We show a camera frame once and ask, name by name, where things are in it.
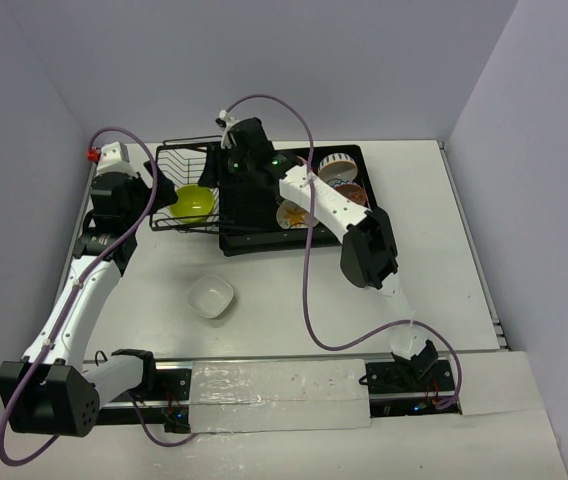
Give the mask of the green bowl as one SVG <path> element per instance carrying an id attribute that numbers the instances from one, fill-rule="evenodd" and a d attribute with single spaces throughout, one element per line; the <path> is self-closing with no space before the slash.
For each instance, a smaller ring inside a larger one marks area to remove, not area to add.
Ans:
<path id="1" fill-rule="evenodd" d="M 188 184 L 176 190 L 178 202 L 168 209 L 180 222 L 185 224 L 204 222 L 213 213 L 215 197 L 211 189 Z"/>

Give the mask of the leaf pattern white bowl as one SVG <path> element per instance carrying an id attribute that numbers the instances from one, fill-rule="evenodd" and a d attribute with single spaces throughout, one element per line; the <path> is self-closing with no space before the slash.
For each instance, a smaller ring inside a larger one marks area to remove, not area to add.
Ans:
<path id="1" fill-rule="evenodd" d="M 306 229 L 309 225 L 317 224 L 309 212 L 290 200 L 284 200 L 279 205 L 275 218 L 283 230 Z"/>

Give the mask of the white bowl pink rim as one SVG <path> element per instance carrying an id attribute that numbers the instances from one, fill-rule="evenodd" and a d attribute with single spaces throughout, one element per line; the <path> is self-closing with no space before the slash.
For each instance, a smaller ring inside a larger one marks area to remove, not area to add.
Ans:
<path id="1" fill-rule="evenodd" d="M 358 174 L 355 160 L 345 153 L 332 153 L 324 157 L 318 166 L 317 175 L 325 182 L 338 179 L 353 181 Z"/>

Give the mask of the orange blue geometric bowl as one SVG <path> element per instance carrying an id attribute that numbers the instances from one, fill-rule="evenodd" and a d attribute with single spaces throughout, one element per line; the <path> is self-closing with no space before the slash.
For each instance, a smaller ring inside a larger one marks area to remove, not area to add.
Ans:
<path id="1" fill-rule="evenodd" d="M 336 185 L 334 189 L 351 202 L 360 205 L 368 205 L 368 197 L 365 189 L 353 182 Z"/>

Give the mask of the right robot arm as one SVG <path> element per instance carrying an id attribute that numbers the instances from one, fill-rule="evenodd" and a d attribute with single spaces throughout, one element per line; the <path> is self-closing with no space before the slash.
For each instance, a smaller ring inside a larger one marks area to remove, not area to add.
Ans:
<path id="1" fill-rule="evenodd" d="M 337 192 L 313 166 L 315 142 L 304 125 L 309 142 L 304 158 L 277 150 L 257 117 L 238 120 L 228 110 L 216 118 L 222 131 L 217 151 L 207 156 L 198 185 L 223 189 L 225 170 L 244 187 L 260 188 L 294 202 L 319 221 L 341 244 L 340 270 L 357 288 L 380 290 L 398 273 L 398 248 L 388 213 L 379 207 L 358 205 Z"/>

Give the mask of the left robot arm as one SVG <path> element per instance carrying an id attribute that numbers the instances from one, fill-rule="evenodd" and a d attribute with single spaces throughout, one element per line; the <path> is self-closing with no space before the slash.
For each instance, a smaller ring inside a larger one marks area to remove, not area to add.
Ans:
<path id="1" fill-rule="evenodd" d="M 96 372 L 82 371 L 96 321 L 137 247 L 139 224 L 178 199 L 154 162 L 144 167 L 151 186 L 130 166 L 94 177 L 62 293 L 22 358 L 0 365 L 0 396 L 16 433 L 84 437 L 118 396 L 144 399 L 158 389 L 155 359 L 145 350 L 116 350 Z"/>

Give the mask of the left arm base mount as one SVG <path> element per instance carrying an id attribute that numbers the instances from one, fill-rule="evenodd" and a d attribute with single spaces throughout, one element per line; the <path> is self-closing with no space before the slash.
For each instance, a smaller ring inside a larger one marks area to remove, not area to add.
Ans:
<path id="1" fill-rule="evenodd" d="M 192 367 L 160 363 L 151 390 L 134 394 L 145 425 L 160 426 L 164 433 L 190 434 L 189 405 Z M 98 426 L 139 425 L 140 421 L 127 393 L 122 393 L 97 417 Z"/>

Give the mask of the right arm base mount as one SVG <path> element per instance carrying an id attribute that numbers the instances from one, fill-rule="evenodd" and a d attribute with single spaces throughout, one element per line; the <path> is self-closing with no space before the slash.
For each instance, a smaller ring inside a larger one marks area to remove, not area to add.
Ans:
<path id="1" fill-rule="evenodd" d="M 420 380 L 396 362 L 366 362 L 365 374 L 358 382 L 368 389 L 372 418 L 460 413 L 457 404 L 442 410 L 436 408 L 455 389 L 448 360 L 439 359 Z"/>

